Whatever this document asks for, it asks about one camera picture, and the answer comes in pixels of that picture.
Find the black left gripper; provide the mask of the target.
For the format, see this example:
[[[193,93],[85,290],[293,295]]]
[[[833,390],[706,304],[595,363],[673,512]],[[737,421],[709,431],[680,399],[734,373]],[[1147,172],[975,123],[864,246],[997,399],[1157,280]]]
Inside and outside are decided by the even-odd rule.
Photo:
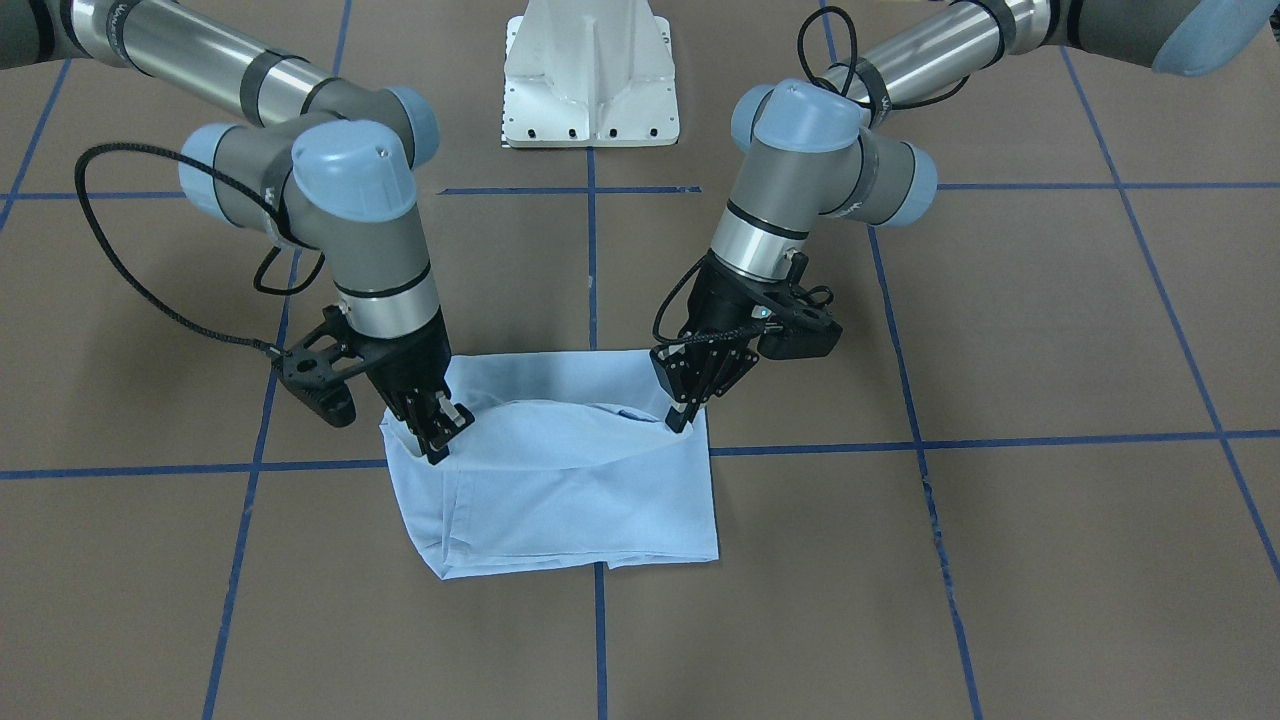
[[[844,333],[829,310],[831,287],[801,287],[809,258],[783,255],[783,278],[756,281],[713,252],[699,258],[667,293],[652,327],[650,357],[672,398],[666,425],[684,433],[710,398],[724,396],[759,359],[824,357]]]

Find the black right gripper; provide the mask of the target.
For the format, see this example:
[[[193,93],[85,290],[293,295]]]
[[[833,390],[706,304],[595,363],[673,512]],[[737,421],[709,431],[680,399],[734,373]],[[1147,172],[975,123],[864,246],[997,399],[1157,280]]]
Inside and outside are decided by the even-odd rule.
[[[385,340],[357,332],[330,305],[323,309],[319,325],[271,360],[271,369],[294,397],[333,427],[355,421],[347,382],[367,377],[417,441],[421,456],[436,465],[449,455],[453,436],[475,423],[475,415],[451,397],[445,383],[451,357],[442,311],[417,331]]]

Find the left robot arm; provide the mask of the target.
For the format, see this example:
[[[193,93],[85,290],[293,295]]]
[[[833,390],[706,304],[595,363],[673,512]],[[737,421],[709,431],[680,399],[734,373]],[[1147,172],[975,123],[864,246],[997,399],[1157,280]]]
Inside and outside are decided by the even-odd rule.
[[[893,114],[952,97],[977,72],[1043,46],[1073,47],[1160,74],[1225,67],[1263,28],[1272,1],[950,1],[933,17],[815,70],[797,32],[801,77],[750,88],[731,135],[744,161],[710,247],[678,281],[687,319],[650,352],[681,432],[762,357],[823,357],[842,327],[824,286],[801,284],[822,218],[908,225],[934,200],[922,149],[879,135]]]

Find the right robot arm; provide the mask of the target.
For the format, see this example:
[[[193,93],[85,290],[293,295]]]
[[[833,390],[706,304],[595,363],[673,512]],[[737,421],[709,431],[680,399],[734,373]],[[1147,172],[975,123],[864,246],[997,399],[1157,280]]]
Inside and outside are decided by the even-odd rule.
[[[77,201],[113,268],[129,277],[91,206],[90,163],[110,152],[174,161],[193,206],[271,238],[262,269],[287,249],[312,251],[314,273],[329,270],[338,295],[291,347],[179,323],[268,356],[332,427],[355,420],[348,380],[367,377],[419,452],[445,459],[474,415],[445,380],[451,345],[413,177],[440,142],[429,102],[406,87],[364,88],[177,1],[3,4],[4,69],[69,59],[136,70],[241,118],[197,129],[178,152],[116,142],[81,154]]]

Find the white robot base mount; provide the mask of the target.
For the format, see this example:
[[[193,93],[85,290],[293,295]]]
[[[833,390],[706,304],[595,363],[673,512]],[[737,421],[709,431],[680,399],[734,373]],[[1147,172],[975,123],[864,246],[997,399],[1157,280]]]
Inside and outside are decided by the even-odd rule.
[[[530,1],[504,32],[509,149],[678,142],[671,24],[648,1]]]

